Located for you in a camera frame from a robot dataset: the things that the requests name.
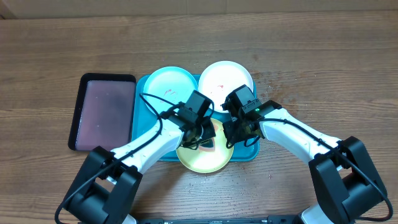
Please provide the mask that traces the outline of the green and orange sponge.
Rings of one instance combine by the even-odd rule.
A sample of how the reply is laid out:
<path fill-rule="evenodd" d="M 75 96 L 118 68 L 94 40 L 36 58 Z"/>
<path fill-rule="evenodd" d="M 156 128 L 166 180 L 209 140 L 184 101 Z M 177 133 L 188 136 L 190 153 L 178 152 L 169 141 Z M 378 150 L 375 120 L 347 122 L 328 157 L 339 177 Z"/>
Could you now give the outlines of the green and orange sponge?
<path fill-rule="evenodd" d="M 204 125 L 203 134 L 201 136 L 201 141 L 199 143 L 199 150 L 212 152 L 215 150 L 215 128 L 212 122 Z"/>

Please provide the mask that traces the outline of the lime green plate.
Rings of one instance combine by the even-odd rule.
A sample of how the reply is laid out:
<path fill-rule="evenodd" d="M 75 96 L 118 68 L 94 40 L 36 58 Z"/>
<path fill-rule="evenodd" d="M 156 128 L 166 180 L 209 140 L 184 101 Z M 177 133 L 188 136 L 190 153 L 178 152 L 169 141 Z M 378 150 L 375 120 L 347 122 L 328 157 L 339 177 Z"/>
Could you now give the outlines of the lime green plate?
<path fill-rule="evenodd" d="M 222 122 L 213 118 L 211 121 L 216 131 L 214 151 L 191 150 L 184 147 L 176 150 L 180 162 L 194 172 L 206 174 L 218 171 L 230 161 L 233 155 L 234 147 L 230 149 L 226 147 Z"/>

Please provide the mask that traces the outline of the light blue plate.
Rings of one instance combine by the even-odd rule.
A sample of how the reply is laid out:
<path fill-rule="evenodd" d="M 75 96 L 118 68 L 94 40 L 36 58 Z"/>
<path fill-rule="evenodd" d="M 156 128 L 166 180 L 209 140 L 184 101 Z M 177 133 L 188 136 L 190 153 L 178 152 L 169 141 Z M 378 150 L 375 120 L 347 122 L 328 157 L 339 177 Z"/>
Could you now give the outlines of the light blue plate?
<path fill-rule="evenodd" d="M 158 96 L 176 105 L 186 102 L 198 84 L 193 75 L 180 67 L 163 67 L 153 72 L 144 84 L 143 93 Z"/>

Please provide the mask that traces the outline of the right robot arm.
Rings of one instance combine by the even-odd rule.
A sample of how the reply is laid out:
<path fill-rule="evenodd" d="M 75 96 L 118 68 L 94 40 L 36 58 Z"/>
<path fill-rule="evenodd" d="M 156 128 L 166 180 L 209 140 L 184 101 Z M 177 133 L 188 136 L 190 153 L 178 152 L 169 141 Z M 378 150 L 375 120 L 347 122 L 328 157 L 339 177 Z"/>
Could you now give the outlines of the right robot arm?
<path fill-rule="evenodd" d="M 385 222 L 392 218 L 386 187 L 358 138 L 340 140 L 323 134 L 272 100 L 227 98 L 222 108 L 232 118 L 223 125 L 227 145 L 263 138 L 308 165 L 317 204 L 297 215 L 296 223 Z"/>

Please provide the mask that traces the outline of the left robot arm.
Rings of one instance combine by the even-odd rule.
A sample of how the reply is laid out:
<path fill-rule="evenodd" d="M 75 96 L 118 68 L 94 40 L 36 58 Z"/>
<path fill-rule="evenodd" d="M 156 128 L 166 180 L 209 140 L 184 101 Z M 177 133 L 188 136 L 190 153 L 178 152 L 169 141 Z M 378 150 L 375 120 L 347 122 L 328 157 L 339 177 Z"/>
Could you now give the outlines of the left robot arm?
<path fill-rule="evenodd" d="M 92 150 L 58 206 L 55 222 L 65 209 L 82 223 L 136 223 L 129 212 L 143 174 L 183 144 L 183 136 L 171 119 L 159 119 L 127 145 Z"/>

